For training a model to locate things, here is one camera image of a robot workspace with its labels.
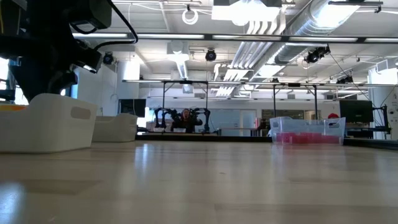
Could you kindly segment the clear plastic bin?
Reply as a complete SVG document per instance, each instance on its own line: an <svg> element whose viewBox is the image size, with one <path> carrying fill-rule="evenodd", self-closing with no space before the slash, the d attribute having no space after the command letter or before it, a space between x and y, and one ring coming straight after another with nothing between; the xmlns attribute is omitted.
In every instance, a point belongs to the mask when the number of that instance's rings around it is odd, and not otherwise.
<svg viewBox="0 0 398 224"><path fill-rule="evenodd" d="M270 119L272 142L276 143L277 133L320 133L321 135L334 135L341 138L343 144L345 138L346 118L337 119L292 119L290 117L277 117Z"/></svg>

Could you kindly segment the white plastic bin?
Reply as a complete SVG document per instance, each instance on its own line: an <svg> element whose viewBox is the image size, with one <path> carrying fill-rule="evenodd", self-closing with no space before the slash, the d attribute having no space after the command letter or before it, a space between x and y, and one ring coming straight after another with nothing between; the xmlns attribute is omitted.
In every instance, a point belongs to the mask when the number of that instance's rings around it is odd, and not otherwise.
<svg viewBox="0 0 398 224"><path fill-rule="evenodd" d="M53 153L91 146L97 106L50 93L28 106L0 111L0 152Z"/></svg>

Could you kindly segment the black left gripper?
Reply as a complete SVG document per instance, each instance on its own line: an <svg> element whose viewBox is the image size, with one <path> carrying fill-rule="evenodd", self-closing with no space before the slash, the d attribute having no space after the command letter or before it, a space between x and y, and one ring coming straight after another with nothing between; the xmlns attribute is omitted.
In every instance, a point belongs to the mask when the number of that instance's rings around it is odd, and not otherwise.
<svg viewBox="0 0 398 224"><path fill-rule="evenodd" d="M78 83L77 74L72 70L55 71L26 58L21 58L20 65L10 65L9 70L27 100L42 93L60 94Z"/></svg>

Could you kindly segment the red toy brick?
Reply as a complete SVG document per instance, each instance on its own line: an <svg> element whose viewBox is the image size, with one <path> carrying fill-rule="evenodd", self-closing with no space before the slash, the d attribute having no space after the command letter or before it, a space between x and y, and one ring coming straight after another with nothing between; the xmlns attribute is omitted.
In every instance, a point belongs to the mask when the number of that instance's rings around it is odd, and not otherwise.
<svg viewBox="0 0 398 224"><path fill-rule="evenodd" d="M315 144L322 139L320 133L299 133L296 137L299 144Z"/></svg>
<svg viewBox="0 0 398 224"><path fill-rule="evenodd" d="M277 133L275 136L276 143L295 144L297 135L295 133Z"/></svg>
<svg viewBox="0 0 398 224"><path fill-rule="evenodd" d="M341 138L334 135L321 135L319 143L322 144L341 144Z"/></svg>

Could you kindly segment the grey plastic bin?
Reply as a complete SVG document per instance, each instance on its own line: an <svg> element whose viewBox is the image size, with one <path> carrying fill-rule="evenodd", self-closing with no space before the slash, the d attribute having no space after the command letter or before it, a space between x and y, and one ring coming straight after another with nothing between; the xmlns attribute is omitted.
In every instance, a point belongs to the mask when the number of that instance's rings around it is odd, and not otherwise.
<svg viewBox="0 0 398 224"><path fill-rule="evenodd" d="M131 142L137 134L136 115L121 113L117 116L97 116L93 142Z"/></svg>

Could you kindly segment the black computer monitor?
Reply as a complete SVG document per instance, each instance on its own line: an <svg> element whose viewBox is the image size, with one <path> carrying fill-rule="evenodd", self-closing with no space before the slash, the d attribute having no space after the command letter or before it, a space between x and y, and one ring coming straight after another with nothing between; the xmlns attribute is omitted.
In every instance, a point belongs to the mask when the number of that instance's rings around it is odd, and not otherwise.
<svg viewBox="0 0 398 224"><path fill-rule="evenodd" d="M146 99L123 99L119 101L119 112L144 118L146 115Z"/></svg>
<svg viewBox="0 0 398 224"><path fill-rule="evenodd" d="M340 116L347 123L371 123L374 121L373 104L365 100L340 100Z"/></svg>

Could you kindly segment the black background rig frame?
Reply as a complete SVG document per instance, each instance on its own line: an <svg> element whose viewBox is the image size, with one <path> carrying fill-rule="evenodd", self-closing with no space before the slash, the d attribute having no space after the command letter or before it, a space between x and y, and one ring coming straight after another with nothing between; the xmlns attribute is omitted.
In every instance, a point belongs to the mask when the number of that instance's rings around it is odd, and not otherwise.
<svg viewBox="0 0 398 224"><path fill-rule="evenodd" d="M255 128L262 110L271 110L272 117L282 107L278 101L293 101L295 103L311 103L312 106L291 106L289 110L302 111L305 119L320 119L319 111L320 89L316 85L300 83L252 83L243 82L199 82L166 80L162 82L162 106L165 99L175 99L185 102L181 108L195 107L195 100L203 100L203 109L211 114L203 125L209 125L215 131L228 128L239 129L243 134L246 128Z"/></svg>

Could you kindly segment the black overhead rig beam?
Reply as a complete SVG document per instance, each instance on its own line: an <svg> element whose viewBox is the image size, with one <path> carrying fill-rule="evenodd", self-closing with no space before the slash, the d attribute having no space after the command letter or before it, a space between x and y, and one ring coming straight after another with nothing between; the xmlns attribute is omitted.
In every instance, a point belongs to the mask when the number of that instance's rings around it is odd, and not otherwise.
<svg viewBox="0 0 398 224"><path fill-rule="evenodd" d="M249 35L249 34L171 34L141 33L144 40L204 40L231 42L283 42L283 43L336 43L336 44L398 44L398 37L338 37L299 35Z"/></svg>

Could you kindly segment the silver ventilation duct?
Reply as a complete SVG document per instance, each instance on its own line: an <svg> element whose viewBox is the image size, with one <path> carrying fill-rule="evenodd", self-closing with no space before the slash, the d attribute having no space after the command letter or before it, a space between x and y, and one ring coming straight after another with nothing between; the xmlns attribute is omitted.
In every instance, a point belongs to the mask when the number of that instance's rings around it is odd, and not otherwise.
<svg viewBox="0 0 398 224"><path fill-rule="evenodd" d="M313 0L285 30L285 35L329 35L360 8L358 5L329 4L329 1L346 2L347 0ZM278 54L274 55L276 64L287 64L308 49L306 46L287 44L274 47L278 50Z"/></svg>

